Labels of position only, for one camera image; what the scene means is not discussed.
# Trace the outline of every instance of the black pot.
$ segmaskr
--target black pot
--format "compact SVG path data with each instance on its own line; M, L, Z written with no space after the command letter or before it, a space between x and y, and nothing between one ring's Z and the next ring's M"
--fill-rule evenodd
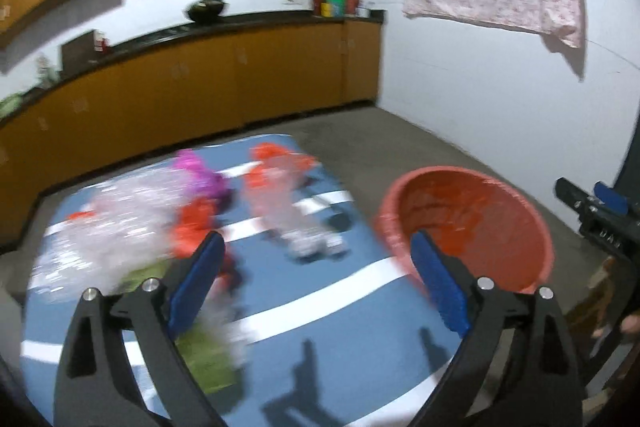
M225 6L223 0L199 0L187 8L185 15L197 24L211 24L219 19Z

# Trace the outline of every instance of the silver screw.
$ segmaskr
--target silver screw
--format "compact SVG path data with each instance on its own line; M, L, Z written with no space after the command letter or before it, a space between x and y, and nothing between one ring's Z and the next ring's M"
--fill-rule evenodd
M160 285L160 281L155 277L151 277L142 283L142 291L152 292Z
M82 292L82 298L85 301L92 301L98 296L98 290L96 288L87 288Z
M478 287L481 290L493 290L495 283L489 277L481 277L478 279Z
M547 301L554 298L554 291L547 286L542 286L538 292L540 293L540 296Z

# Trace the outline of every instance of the countertop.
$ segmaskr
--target countertop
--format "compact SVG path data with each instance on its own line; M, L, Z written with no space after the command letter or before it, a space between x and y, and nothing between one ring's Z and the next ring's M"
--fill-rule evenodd
M73 75L65 75L64 71L60 74L60 81L51 88L44 90L42 93L33 96L30 100L24 102L18 110L11 113L8 117L0 120L0 129L5 126L9 121L13 120L20 113L25 111L28 107L36 103L41 98L46 97L51 91L58 89L67 82L71 82L76 78L91 73L110 64L123 62L137 55L144 54L156 49L160 46L168 44L177 44L179 42L188 41L190 39L197 39L202 37L209 37L220 34L232 34L241 32L247 29L254 28L270 28L276 26L288 26L288 25L303 25L303 24L336 24L343 23L345 21L362 21L371 22L374 24L383 24L385 21L384 10L372 10L371 16L366 18L361 17L317 17L313 15L310 10L283 10L273 12L255 12L245 13L239 15L221 16L220 20L213 24L196 24L185 23L179 26L173 26L171 28L165 28L156 32L148 33L131 39L129 41L121 42L115 46L112 46L105 54L104 57L95 61L93 64L88 64L86 68L82 69L78 73Z

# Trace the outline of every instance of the concrete floor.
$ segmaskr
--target concrete floor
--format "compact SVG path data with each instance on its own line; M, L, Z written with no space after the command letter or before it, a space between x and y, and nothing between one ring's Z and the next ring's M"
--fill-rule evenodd
M242 132L237 137L271 132L290 134L303 150L317 157L351 192L356 206L368 220L375 216L389 185L412 169L454 165L500 178L491 169L450 144L376 107L286 121ZM229 139L233 137L214 140L212 143ZM46 198L36 213L22 248L0 257L0 282L7 291L18 300L24 295L44 229L63 198L83 185L158 159L160 158L149 158ZM550 285L563 310L567 311L585 295L586 282L604 259L604 254L575 234L548 210L540 205L537 207L548 224L556 250L556 263Z

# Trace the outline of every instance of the red bucket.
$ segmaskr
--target red bucket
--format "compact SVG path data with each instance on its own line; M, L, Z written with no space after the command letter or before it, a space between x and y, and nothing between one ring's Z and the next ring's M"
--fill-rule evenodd
M491 277L504 290L533 293L554 263L551 236L532 204L509 185L459 167L427 167L397 179L376 228L420 286L409 247L420 229L475 277Z

